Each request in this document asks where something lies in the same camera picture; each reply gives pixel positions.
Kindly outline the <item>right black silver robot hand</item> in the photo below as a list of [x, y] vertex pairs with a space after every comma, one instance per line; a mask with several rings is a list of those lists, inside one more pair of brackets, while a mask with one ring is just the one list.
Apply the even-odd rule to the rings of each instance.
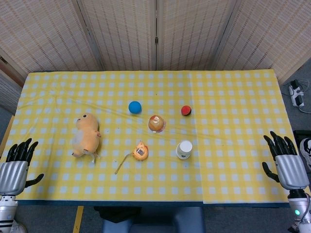
[[272, 137], [264, 135], [263, 138], [268, 144], [277, 173], [273, 173], [268, 164], [262, 162], [265, 174], [270, 179], [280, 183], [286, 190], [305, 189], [310, 182], [294, 143], [289, 137], [281, 137], [273, 131], [270, 132], [270, 135]]

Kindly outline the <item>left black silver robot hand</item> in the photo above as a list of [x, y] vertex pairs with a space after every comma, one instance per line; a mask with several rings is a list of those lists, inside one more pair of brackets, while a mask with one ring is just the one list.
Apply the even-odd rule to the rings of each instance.
[[0, 167], [0, 195], [17, 196], [29, 186], [39, 183], [44, 174], [33, 180], [27, 180], [29, 166], [38, 142], [31, 143], [29, 138], [20, 144], [14, 144], [8, 151], [5, 162]]

